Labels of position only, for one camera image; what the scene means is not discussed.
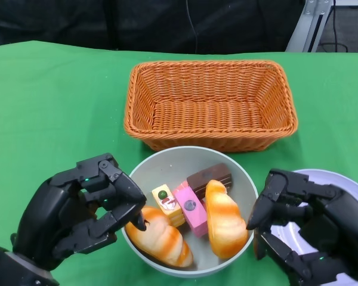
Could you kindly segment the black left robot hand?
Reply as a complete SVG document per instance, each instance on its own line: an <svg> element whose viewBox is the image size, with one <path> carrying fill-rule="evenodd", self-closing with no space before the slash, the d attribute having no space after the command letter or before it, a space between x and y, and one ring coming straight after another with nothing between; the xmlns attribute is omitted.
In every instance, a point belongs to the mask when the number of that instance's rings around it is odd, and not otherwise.
<svg viewBox="0 0 358 286"><path fill-rule="evenodd" d="M73 254L116 242L127 223L145 231L146 196L110 153L79 161L44 181L26 207L13 252L51 271Z"/></svg>

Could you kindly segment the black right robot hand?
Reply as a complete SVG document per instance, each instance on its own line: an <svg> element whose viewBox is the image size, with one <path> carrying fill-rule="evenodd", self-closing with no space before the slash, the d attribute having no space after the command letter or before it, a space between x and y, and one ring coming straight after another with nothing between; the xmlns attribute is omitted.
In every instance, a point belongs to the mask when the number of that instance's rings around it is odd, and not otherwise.
<svg viewBox="0 0 358 286"><path fill-rule="evenodd" d="M301 237L316 249L298 254L271 232L295 222ZM246 228L254 231L255 256L270 256L291 285L322 285L345 273L358 281L358 200L308 175L271 169Z"/></svg>

